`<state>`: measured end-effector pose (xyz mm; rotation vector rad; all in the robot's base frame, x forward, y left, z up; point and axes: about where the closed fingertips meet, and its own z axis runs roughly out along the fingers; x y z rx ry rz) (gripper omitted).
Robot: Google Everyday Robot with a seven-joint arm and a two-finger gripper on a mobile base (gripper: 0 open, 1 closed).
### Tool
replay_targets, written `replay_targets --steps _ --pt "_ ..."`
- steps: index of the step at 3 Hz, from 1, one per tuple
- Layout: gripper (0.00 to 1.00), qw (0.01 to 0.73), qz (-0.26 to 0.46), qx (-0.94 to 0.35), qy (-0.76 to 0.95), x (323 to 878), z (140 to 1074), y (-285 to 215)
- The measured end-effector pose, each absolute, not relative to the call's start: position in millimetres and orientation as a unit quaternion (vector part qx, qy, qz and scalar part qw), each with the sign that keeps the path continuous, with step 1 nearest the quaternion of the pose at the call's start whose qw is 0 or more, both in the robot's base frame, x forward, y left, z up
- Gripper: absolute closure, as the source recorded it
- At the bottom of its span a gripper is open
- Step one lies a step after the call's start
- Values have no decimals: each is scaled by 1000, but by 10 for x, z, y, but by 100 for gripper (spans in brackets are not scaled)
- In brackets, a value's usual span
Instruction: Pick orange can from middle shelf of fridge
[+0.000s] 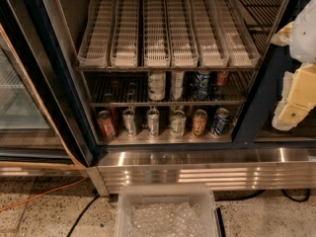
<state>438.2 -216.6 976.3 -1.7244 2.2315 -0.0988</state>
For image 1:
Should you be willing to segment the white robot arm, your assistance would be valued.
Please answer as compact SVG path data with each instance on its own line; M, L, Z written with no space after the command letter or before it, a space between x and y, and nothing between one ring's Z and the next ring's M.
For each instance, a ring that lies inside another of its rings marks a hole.
M288 45L290 57L301 63L294 72L284 73L272 121L275 129L288 131L316 107L316 0L310 0L294 21L274 34L271 43Z

